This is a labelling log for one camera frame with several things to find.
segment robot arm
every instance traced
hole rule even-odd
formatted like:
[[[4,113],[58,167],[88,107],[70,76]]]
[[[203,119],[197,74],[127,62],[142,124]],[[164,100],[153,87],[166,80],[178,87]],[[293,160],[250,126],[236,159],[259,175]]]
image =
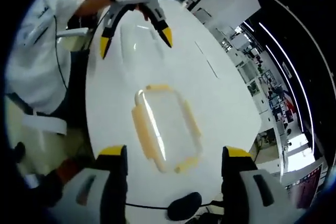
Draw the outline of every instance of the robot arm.
[[[172,33],[165,21],[163,9],[158,0],[115,0],[104,20],[104,30],[101,36],[101,56],[104,59],[111,44],[117,24],[128,10],[139,10],[148,16],[160,37],[169,46],[173,46]]]

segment white lab coat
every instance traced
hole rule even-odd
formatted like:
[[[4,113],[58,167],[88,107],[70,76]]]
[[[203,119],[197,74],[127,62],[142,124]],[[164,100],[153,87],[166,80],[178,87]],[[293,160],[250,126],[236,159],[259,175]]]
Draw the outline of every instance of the white lab coat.
[[[83,1],[35,0],[22,26],[33,24],[48,5],[56,16],[57,30],[65,30],[68,20]],[[34,110],[46,114],[54,112],[66,94],[57,65],[55,32],[55,20],[52,19],[48,29],[33,46],[20,46],[16,40],[5,73],[7,89],[16,93]],[[57,53],[65,83],[68,85],[71,67],[70,52],[57,44]]]

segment transparent plastic container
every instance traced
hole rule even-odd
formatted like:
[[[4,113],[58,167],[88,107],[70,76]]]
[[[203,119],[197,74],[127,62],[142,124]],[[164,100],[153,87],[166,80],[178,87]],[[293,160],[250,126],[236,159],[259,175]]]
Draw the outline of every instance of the transparent plastic container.
[[[162,173],[197,166],[201,133],[187,101],[168,85],[149,85],[135,95],[135,129],[145,156]]]

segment white table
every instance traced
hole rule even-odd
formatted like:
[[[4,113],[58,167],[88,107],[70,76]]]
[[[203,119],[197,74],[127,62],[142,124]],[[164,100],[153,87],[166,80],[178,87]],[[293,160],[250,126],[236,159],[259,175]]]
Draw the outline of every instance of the white table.
[[[221,190],[223,146],[249,151],[261,121],[243,79],[211,33],[178,2],[160,0],[160,5],[173,33],[173,48],[156,32],[153,38],[153,27],[140,12],[128,12],[102,60],[102,27],[97,29],[86,80],[91,145],[96,157],[107,146],[127,145],[127,203],[168,207],[172,201],[197,191],[203,204],[208,204]],[[148,84],[170,85],[191,106],[202,133],[203,157],[186,174],[162,174],[143,154],[131,110],[135,93]],[[139,210],[131,208],[127,207],[131,223],[147,223]],[[162,219],[152,223],[165,223],[164,214],[155,216]]]

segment person's arm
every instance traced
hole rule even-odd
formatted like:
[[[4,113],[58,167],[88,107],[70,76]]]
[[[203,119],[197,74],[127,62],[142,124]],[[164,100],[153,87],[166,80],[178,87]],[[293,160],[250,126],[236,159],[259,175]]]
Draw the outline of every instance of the person's arm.
[[[76,10],[76,16],[87,16],[95,14],[100,9],[109,6],[112,3],[110,0],[85,0]]]

